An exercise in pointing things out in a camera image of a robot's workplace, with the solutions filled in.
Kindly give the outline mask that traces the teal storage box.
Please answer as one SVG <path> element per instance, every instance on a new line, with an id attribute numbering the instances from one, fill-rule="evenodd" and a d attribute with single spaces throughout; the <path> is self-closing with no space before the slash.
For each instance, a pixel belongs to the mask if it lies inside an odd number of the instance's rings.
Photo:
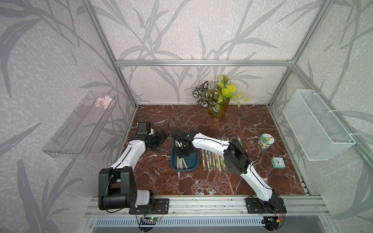
<path id="1" fill-rule="evenodd" d="M 199 153 L 198 150 L 194 150 L 190 155 L 179 158 L 176 153 L 175 140 L 172 142 L 172 155 L 171 155 L 171 166 L 177 172 L 192 172 L 196 170 L 199 165 Z"/>

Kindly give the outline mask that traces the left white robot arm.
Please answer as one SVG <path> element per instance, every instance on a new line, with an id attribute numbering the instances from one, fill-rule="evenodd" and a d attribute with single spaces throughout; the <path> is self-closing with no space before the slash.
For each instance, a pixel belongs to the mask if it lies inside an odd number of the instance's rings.
<path id="1" fill-rule="evenodd" d="M 156 150 L 168 137 L 166 131 L 138 132 L 128 141 L 125 151 L 109 168 L 102 169 L 98 182 L 98 206 L 100 210 L 113 212 L 114 209 L 138 208 L 147 211 L 155 207 L 154 194 L 150 190 L 139 190 L 134 169 L 146 150 Z"/>

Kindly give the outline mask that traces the chopstick pair thirteenth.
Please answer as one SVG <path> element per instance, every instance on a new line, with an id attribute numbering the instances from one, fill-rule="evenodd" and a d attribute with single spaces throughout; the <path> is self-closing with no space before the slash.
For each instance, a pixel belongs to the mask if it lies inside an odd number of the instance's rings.
<path id="1" fill-rule="evenodd" d="M 201 150 L 201 152 L 202 152 L 202 160 L 203 160 L 203 170 L 206 171 L 207 170 L 207 165 L 206 165 L 205 151 Z"/>

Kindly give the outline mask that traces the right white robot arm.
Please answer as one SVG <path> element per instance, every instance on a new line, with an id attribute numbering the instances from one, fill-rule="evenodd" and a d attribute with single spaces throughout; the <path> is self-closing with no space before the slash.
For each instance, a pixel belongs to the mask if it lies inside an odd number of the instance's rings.
<path id="1" fill-rule="evenodd" d="M 225 166 L 231 173 L 241 176 L 246 181 L 259 200 L 272 206 L 277 204 L 278 193 L 259 176 L 254 168 L 254 162 L 236 139 L 222 141 L 196 131 L 186 133 L 180 130 L 173 133 L 173 139 L 179 157 L 188 156 L 197 149 L 217 154 L 224 159 Z"/>

